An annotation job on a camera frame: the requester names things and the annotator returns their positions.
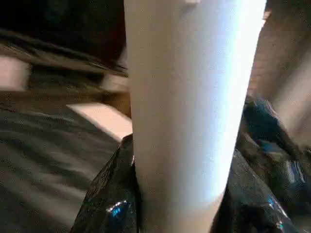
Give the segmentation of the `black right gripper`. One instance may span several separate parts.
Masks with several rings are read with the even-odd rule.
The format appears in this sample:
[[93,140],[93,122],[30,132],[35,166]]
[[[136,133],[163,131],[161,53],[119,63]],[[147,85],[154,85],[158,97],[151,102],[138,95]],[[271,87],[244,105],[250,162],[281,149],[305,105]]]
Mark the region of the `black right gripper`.
[[311,155],[289,137],[271,104],[247,97],[238,150],[288,214],[311,212]]

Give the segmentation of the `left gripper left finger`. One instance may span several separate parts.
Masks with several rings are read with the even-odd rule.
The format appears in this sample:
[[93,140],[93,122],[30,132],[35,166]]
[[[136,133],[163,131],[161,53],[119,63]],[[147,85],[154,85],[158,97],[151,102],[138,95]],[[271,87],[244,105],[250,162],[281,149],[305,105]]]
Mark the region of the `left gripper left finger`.
[[70,231],[137,233],[140,209],[133,137],[127,135],[92,181]]

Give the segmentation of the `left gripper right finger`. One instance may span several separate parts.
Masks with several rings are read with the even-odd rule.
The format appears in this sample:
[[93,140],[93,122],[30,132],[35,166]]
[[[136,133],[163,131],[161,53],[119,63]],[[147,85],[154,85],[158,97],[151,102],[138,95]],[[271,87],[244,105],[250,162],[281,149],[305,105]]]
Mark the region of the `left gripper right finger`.
[[298,229],[271,189],[252,170],[238,150],[234,151],[213,233],[296,233]]

